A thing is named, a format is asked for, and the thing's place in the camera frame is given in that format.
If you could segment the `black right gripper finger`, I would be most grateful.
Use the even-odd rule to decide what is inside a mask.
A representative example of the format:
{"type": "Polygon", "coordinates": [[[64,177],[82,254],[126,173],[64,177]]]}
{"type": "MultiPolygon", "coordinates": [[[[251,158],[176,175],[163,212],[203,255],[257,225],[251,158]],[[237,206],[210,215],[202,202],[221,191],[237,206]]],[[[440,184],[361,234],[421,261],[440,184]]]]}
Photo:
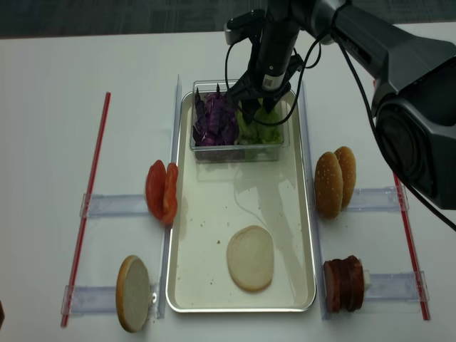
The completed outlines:
{"type": "Polygon", "coordinates": [[[264,97],[262,99],[262,107],[267,112],[270,113],[278,103],[278,98],[274,96],[264,97]]]}

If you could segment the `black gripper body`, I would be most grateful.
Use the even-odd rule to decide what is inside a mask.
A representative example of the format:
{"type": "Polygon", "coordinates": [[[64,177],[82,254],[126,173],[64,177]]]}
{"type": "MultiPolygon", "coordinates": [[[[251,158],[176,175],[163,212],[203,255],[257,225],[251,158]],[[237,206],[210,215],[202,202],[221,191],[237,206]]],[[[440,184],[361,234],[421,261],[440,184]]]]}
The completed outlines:
{"type": "Polygon", "coordinates": [[[291,55],[299,31],[300,26],[291,15],[265,11],[261,38],[252,43],[247,71],[230,87],[234,104],[269,96],[277,97],[279,102],[288,93],[289,80],[302,64],[299,57],[291,55]]]}

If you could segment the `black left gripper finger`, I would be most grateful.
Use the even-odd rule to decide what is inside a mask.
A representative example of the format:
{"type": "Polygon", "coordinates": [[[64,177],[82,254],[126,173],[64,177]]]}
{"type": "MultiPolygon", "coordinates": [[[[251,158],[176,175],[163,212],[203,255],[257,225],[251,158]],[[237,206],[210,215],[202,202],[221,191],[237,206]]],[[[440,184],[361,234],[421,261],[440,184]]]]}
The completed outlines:
{"type": "Polygon", "coordinates": [[[257,99],[241,100],[240,105],[242,108],[242,117],[246,124],[252,122],[252,118],[257,112],[257,99]]]}

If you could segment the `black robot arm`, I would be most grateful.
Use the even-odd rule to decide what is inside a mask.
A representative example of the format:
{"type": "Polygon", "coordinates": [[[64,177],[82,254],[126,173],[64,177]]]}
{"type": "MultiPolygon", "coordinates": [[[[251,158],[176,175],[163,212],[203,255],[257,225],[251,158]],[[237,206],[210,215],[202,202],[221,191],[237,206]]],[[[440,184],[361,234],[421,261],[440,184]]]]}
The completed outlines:
{"type": "Polygon", "coordinates": [[[229,89],[251,121],[262,99],[271,110],[306,60],[294,54],[300,31],[337,43],[373,77],[367,105],[385,161],[417,197],[455,208],[455,45],[412,35],[349,1],[270,1],[226,22],[228,45],[249,39],[247,71],[229,89]]]}

